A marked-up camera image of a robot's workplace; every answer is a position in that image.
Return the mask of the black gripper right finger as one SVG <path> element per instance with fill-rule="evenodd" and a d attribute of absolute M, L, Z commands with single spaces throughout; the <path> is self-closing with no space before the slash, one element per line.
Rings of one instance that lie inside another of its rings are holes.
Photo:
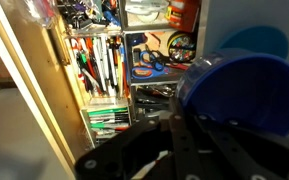
<path fill-rule="evenodd" d="M 185 114 L 170 100 L 175 167 L 198 180 L 289 180 L 289 139 Z"/>

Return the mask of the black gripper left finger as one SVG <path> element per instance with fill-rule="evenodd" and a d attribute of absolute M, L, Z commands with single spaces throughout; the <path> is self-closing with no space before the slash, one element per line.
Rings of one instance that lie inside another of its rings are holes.
<path fill-rule="evenodd" d="M 76 180 L 130 180 L 168 149 L 168 120 L 140 120 L 81 156 Z"/>

